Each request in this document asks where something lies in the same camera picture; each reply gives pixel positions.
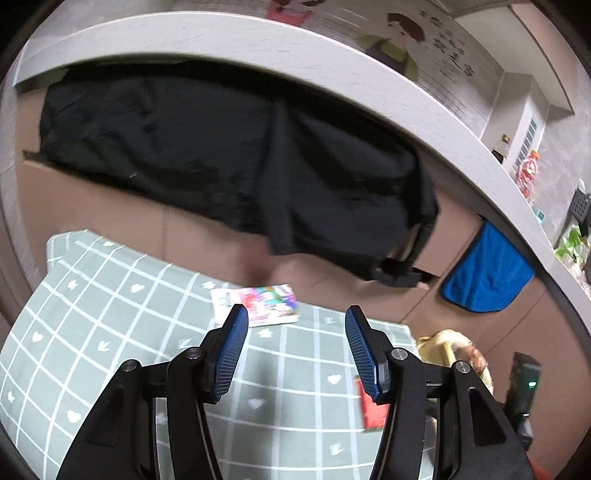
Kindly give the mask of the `trash bin with yellow bag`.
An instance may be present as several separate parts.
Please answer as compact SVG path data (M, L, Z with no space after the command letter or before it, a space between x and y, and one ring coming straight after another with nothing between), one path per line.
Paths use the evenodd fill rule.
M467 362L490 393L494 393L494 383L486 358L462 333L445 329L433 336L421 337L417 340L417 349L420 358L426 363L451 367L456 361Z

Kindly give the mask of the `green grid mat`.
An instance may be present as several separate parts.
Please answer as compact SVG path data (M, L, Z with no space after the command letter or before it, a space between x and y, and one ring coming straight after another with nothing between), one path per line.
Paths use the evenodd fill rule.
M214 328L222 281L90 231L51 237L48 272L1 351L1 422L53 479L92 405L125 360L172 359ZM249 332L231 389L207 408L228 479L366 479L367 430L342 312L301 304L297 322Z

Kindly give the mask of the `red sauce packet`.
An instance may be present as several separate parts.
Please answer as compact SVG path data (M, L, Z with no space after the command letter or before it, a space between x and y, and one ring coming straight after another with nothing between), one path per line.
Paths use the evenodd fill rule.
M356 394L359 396L363 430L382 430L386 424L389 407L387 405L377 405L373 401L372 397L363 388L363 383L359 376L355 377L355 386Z

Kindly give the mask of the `grey stone countertop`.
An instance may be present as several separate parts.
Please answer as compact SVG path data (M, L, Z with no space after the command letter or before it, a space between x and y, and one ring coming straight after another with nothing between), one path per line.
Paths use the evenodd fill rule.
M197 58L263 70L325 91L399 128L454 170L504 220L546 276L584 347L590 300L555 257L548 238L508 173L484 144L431 95L378 61L323 35L225 12L171 11L100 23L16 60L17 87L73 64L117 57Z

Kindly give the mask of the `blue towel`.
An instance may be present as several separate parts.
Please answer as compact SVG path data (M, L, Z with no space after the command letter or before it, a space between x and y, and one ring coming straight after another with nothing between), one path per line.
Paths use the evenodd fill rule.
M530 263L490 221L440 287L444 300L472 313L506 309L535 275Z

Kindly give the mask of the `black cloth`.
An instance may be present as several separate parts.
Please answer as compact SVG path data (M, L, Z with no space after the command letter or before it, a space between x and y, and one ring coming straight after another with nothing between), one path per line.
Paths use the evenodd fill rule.
M439 214L415 146L310 86L238 65L86 63L46 91L34 159L412 288Z

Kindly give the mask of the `green plastic item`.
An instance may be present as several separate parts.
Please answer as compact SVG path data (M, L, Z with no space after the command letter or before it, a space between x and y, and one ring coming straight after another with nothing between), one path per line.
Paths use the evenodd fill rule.
M581 234L578 225L571 225L563 233L554 253L561 261L569 258L573 263L579 265L586 262L589 253L589 244L587 238Z

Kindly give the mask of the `red chili bottle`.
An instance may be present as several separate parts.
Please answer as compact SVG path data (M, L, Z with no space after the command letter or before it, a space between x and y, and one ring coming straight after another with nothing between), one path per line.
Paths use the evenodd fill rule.
M535 190L535 182L539 171L540 154L531 150L528 157L520 164L516 184L523 197L531 202Z

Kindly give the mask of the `teal small container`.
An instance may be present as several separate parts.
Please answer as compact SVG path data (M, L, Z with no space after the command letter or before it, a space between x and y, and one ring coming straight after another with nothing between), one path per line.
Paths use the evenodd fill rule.
M533 213L534 213L534 215L535 215L536 220L538 221L538 223L540 225L543 225L544 224L544 220L546 218L545 213L540 208L538 208L535 205L532 206L532 211L533 211Z

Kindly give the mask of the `colorful candy packet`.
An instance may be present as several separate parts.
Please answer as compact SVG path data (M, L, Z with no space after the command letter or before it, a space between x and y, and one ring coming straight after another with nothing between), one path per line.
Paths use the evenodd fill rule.
M246 308L250 327L294 323L300 315L297 298L287 284L216 288L211 290L211 303L215 326L221 326L235 304Z

